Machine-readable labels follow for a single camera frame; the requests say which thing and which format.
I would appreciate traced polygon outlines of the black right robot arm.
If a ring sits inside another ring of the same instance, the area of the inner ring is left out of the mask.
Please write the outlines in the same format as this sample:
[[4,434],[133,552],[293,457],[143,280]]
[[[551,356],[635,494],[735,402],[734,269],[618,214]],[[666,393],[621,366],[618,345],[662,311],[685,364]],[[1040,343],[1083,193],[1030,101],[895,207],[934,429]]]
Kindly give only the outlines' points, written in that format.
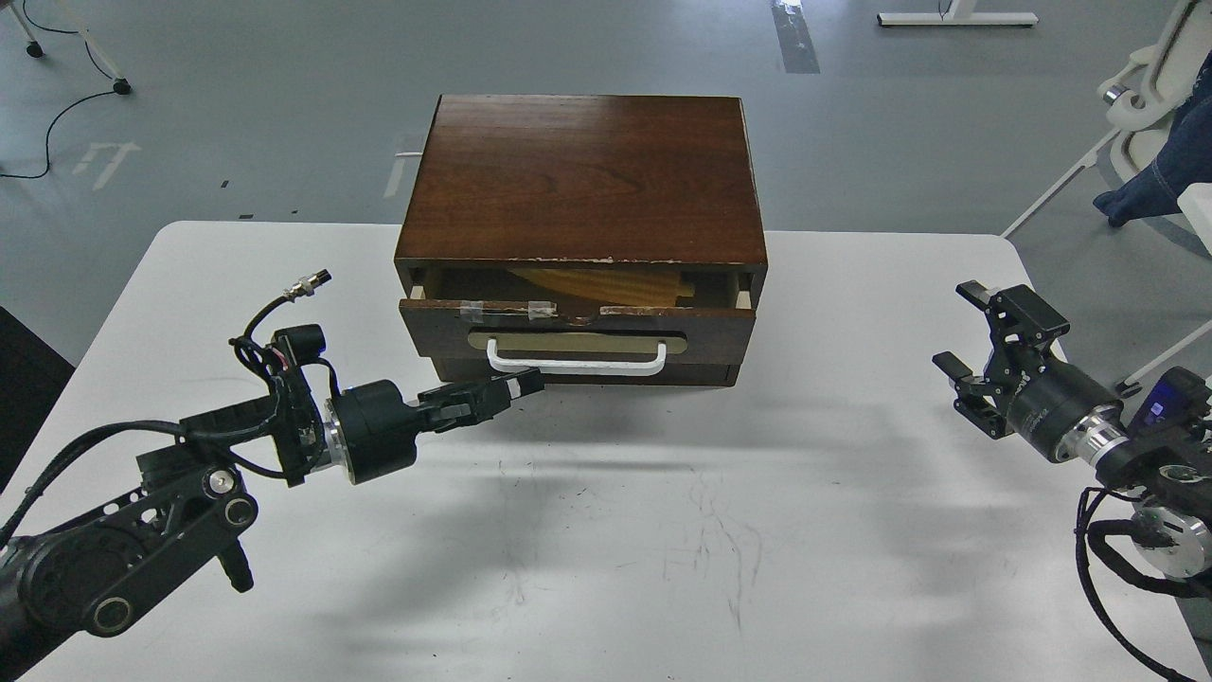
[[1075,514],[1079,585],[1134,660],[1164,680],[1182,680],[1117,630],[1090,568],[1099,560],[1138,590],[1210,598],[1210,386],[1190,369],[1170,368],[1124,420],[1124,399],[1139,386],[1109,391],[1059,359],[1052,346],[1069,320],[1034,290],[988,290],[970,280],[956,291],[987,319],[991,353],[983,374],[953,353],[934,355],[954,389],[954,409],[991,439],[1018,435],[1048,462],[1081,460],[1094,470],[1096,485],[1079,497]]

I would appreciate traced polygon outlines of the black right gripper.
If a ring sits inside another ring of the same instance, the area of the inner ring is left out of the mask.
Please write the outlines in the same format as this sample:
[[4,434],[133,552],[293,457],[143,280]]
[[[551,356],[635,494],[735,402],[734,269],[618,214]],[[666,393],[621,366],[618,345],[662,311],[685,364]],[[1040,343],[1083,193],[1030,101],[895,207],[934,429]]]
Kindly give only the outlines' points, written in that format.
[[1122,403],[1084,371],[1056,359],[1052,344],[1071,325],[1030,286],[988,290],[977,280],[956,292],[987,317],[991,354],[988,376],[974,376],[953,353],[932,363],[956,394],[953,406],[993,440],[1017,432],[1047,462],[1084,460],[1096,465],[1130,436],[1120,418]]

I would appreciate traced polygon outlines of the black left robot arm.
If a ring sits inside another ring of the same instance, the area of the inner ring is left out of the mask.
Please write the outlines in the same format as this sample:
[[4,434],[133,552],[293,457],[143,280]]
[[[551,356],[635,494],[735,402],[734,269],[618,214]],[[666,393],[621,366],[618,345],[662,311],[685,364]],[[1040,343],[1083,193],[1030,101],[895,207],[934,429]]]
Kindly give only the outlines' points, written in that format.
[[[490,422],[516,399],[541,392],[539,369],[479,383],[438,386],[413,405],[391,382],[342,389],[328,376],[319,406],[305,376],[328,363],[316,323],[276,329],[261,344],[255,329],[278,306],[311,296],[330,273],[301,277],[230,340],[267,386],[263,397],[217,407],[181,422],[116,422],[73,439],[47,463],[2,526],[2,678],[18,680],[78,632],[114,637],[217,560],[238,592],[255,588],[240,544],[258,502],[242,476],[286,485],[328,468],[364,485],[415,465],[421,432]],[[48,531],[18,534],[27,512],[88,449],[120,432],[160,432],[172,443],[138,455],[141,485]]]

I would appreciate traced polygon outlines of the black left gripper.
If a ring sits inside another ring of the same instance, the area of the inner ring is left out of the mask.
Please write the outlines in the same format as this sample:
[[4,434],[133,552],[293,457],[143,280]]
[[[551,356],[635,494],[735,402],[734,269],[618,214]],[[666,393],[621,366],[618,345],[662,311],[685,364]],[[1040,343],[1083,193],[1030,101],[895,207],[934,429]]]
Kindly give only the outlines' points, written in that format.
[[476,383],[439,386],[419,394],[417,409],[391,382],[351,386],[328,399],[330,454],[351,485],[364,485],[417,462],[417,432],[446,432],[490,422],[515,399],[541,392],[539,369],[525,368]]

